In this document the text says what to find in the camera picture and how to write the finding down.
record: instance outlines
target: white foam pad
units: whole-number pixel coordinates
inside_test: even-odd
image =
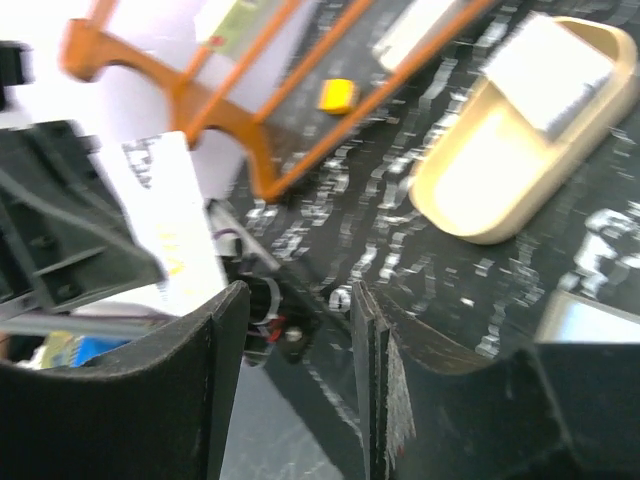
[[[547,137],[557,137],[613,72],[613,61],[551,17],[529,15],[484,75]]]

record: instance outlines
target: blue object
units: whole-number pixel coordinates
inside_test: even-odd
[[[91,360],[93,357],[97,357],[100,354],[110,352],[125,343],[128,342],[126,340],[105,340],[103,338],[85,337],[78,345],[76,358],[73,359],[71,366],[79,367],[87,360]]]

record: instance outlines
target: black plastic part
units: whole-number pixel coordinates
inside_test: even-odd
[[[131,241],[122,214],[100,192],[86,155],[60,154],[71,135],[51,140],[51,124],[0,130],[0,228],[38,304],[77,308],[162,279],[155,258]]]
[[[640,478],[640,346],[491,362],[363,284],[352,309],[368,480]]]
[[[91,163],[86,137],[68,121],[37,123],[19,132],[25,136],[50,175],[92,213],[101,216],[121,234],[130,237],[120,205]]]
[[[23,54],[25,47],[15,42],[0,42],[0,111],[7,107],[5,87],[26,83]]]
[[[79,368],[0,362],[0,478],[219,479],[248,303],[235,283]]]
[[[19,297],[30,289],[27,277],[11,254],[4,234],[0,232],[0,303]]]

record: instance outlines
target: yellow block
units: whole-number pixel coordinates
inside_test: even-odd
[[[344,115],[356,106],[358,87],[351,80],[331,78],[324,81],[318,109],[333,115]]]

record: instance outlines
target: black plastic panel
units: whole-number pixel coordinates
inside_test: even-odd
[[[63,312],[161,280],[66,122],[0,130],[0,152],[0,228],[42,308]]]

